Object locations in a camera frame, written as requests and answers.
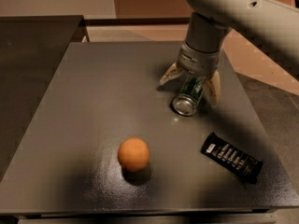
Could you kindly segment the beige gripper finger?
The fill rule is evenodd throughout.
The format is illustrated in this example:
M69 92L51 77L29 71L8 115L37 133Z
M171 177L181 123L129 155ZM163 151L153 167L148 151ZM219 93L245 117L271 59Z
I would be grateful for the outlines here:
M204 81L203 89L205 99L212 107L215 107L221 96L221 79L218 71Z
M184 74L184 69L181 67L179 62L174 62L167 71L163 74L159 81L159 85L163 86L170 80L176 79Z

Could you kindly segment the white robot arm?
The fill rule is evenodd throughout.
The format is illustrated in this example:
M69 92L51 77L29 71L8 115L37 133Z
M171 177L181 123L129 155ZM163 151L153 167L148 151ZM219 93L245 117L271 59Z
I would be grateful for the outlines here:
M205 79L204 91L215 105L221 95L222 42L238 31L292 77L299 76L299 9L276 0L187 0L193 9L178 58L160 79L184 73Z

